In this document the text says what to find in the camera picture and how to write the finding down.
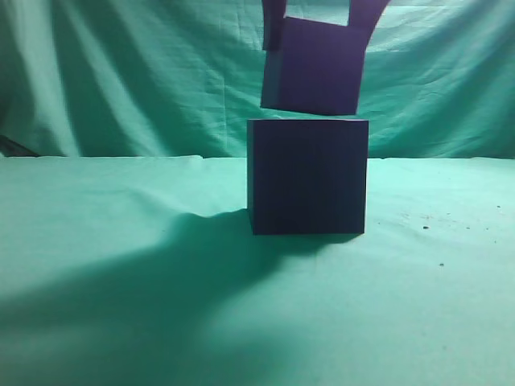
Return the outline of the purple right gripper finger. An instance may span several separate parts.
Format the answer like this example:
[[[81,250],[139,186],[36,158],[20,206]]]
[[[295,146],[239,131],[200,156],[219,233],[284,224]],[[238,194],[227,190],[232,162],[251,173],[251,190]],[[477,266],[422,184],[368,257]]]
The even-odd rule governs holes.
[[[364,52],[389,0],[356,0],[350,2],[347,44],[351,52]]]

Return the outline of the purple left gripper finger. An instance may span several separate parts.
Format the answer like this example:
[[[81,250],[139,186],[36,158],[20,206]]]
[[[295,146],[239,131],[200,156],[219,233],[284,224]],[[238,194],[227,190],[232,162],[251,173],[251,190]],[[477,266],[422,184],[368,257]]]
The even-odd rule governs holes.
[[[263,50],[278,50],[286,16],[287,0],[262,0]]]

